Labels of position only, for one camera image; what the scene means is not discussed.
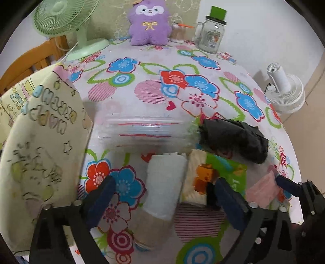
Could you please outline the wooden chair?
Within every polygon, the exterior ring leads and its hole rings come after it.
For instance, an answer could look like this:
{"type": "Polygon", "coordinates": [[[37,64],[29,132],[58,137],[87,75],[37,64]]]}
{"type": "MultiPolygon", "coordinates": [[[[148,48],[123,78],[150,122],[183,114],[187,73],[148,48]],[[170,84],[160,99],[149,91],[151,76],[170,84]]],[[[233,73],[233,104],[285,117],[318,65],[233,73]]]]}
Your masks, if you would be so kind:
{"type": "Polygon", "coordinates": [[[32,48],[17,58],[1,77],[1,95],[8,91],[13,85],[31,75],[34,70],[41,70],[54,61],[62,58],[68,49],[65,35],[53,37],[43,44],[32,48]]]}

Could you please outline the white floor fan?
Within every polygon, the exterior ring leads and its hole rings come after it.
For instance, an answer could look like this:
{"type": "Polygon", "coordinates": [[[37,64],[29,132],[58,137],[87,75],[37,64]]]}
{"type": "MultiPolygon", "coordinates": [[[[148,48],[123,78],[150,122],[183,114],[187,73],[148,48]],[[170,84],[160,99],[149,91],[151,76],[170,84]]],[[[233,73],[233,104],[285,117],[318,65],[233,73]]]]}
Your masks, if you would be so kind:
{"type": "Polygon", "coordinates": [[[267,67],[271,85],[265,89],[265,95],[279,114],[291,114],[300,110],[306,99],[302,81],[292,74],[286,74],[279,63],[267,67]]]}

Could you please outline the purple plush toy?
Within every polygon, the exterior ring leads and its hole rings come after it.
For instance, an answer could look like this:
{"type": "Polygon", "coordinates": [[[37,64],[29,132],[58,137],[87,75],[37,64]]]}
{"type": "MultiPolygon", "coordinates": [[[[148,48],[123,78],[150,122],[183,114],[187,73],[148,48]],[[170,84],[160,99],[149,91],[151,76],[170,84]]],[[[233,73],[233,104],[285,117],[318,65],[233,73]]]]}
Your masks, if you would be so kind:
{"type": "Polygon", "coordinates": [[[152,44],[165,46],[172,33],[169,10],[165,1],[147,0],[133,4],[128,13],[131,23],[128,34],[132,46],[152,44]]]}

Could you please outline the green patterned wall board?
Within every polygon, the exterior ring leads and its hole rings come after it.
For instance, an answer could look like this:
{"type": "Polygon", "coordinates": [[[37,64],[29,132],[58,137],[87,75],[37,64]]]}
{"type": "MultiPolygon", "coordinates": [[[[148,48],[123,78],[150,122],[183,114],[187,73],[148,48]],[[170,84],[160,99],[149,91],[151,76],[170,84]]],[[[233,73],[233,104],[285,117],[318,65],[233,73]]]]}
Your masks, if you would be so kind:
{"type": "MultiPolygon", "coordinates": [[[[87,21],[87,39],[119,39],[128,35],[128,14],[135,1],[100,1],[87,21]]],[[[152,1],[153,6],[163,6],[169,24],[195,26],[200,1],[152,1]]]]}

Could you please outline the white towel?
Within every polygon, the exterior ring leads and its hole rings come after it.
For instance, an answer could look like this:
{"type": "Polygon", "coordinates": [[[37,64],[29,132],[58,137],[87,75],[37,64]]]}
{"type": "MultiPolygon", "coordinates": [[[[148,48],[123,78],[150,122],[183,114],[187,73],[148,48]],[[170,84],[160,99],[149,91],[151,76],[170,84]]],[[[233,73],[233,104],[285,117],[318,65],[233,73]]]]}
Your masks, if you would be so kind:
{"type": "Polygon", "coordinates": [[[187,169],[185,154],[153,155],[147,168],[147,196],[143,210],[155,218],[171,221],[187,169]]]}

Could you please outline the beige cabinet door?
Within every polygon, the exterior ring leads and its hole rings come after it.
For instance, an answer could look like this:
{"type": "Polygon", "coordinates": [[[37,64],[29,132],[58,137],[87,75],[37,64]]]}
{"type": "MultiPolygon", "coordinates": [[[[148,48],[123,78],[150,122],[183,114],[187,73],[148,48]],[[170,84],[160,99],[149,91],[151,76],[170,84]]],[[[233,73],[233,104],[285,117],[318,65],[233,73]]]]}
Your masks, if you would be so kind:
{"type": "Polygon", "coordinates": [[[306,101],[285,118],[285,129],[298,160],[301,178],[324,193],[324,56],[305,86],[306,101]]]}

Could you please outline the clear plastic sheet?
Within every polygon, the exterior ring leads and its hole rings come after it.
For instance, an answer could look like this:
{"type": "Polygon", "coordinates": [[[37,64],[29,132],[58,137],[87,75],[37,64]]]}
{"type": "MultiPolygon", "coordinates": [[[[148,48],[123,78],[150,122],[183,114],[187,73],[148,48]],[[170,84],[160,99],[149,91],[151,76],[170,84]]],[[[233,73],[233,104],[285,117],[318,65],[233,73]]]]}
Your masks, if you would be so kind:
{"type": "Polygon", "coordinates": [[[111,118],[93,130],[97,142],[116,152],[186,153],[199,142],[193,119],[172,117],[111,118]]]}

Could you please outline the green desk fan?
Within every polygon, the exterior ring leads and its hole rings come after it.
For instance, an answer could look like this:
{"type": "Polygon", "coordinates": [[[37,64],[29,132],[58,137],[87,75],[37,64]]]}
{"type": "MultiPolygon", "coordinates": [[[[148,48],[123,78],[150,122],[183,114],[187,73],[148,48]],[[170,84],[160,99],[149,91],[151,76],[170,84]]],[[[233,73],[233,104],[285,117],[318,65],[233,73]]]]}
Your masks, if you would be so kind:
{"type": "Polygon", "coordinates": [[[67,60],[81,59],[110,44],[107,39],[87,39],[88,20],[98,4],[99,1],[89,0],[42,1],[34,10],[33,24],[41,35],[47,37],[75,32],[77,44],[68,52],[67,60]]]}

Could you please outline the toothpick holder orange lid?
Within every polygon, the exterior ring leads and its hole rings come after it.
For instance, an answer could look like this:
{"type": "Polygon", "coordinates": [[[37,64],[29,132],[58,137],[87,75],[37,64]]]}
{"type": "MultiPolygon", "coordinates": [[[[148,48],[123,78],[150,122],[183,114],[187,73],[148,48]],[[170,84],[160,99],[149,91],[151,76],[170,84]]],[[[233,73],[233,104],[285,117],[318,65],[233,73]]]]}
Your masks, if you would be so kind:
{"type": "Polygon", "coordinates": [[[173,23],[170,41],[174,43],[184,43],[187,29],[194,29],[194,27],[190,25],[173,23]]]}

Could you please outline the black plastic bag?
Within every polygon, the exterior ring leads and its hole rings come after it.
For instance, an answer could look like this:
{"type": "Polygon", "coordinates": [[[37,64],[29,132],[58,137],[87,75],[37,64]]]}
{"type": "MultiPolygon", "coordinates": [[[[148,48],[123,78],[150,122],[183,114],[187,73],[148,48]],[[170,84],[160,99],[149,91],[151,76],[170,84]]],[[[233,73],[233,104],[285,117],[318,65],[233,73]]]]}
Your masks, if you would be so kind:
{"type": "Polygon", "coordinates": [[[205,119],[199,126],[199,143],[212,151],[234,150],[253,163],[267,159],[269,140],[258,127],[228,119],[205,119]]]}

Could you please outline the floral plastic tablecloth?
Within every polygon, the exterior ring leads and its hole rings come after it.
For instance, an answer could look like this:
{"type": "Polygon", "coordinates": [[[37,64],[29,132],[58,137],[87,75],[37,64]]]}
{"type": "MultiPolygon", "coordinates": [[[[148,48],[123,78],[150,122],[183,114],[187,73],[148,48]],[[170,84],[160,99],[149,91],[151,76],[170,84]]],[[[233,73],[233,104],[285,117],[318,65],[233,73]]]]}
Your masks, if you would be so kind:
{"type": "Polygon", "coordinates": [[[141,252],[134,233],[153,155],[193,152],[192,172],[209,162],[242,194],[270,171],[301,180],[280,115],[227,53],[208,55],[189,42],[132,46],[117,39],[90,56],[67,59],[65,66],[94,123],[78,196],[85,197],[106,176],[117,182],[112,204],[91,231],[109,263],[219,263],[237,238],[223,212],[182,196],[168,240],[141,252]],[[232,151],[202,156],[198,127],[207,118],[257,127],[269,140],[265,163],[232,151]]]}

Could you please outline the yellow fabric storage box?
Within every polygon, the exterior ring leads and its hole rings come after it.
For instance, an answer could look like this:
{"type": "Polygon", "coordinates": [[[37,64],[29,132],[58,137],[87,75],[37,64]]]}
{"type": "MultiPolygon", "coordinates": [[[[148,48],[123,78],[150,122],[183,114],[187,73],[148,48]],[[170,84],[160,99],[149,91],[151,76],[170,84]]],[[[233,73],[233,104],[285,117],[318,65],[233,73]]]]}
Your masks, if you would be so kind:
{"type": "Polygon", "coordinates": [[[76,199],[92,127],[68,69],[55,65],[17,116],[1,154],[1,235],[13,254],[30,250],[45,205],[76,199]]]}

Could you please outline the pink cloth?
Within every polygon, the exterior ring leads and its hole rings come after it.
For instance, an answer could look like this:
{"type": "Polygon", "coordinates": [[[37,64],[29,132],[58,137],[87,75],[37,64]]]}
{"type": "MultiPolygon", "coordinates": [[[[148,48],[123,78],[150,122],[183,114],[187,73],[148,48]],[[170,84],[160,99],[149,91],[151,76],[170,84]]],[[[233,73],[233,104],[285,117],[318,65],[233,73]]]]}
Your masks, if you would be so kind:
{"type": "Polygon", "coordinates": [[[247,202],[255,202],[261,208],[267,208],[279,193],[273,171],[263,176],[255,185],[246,191],[247,202]]]}

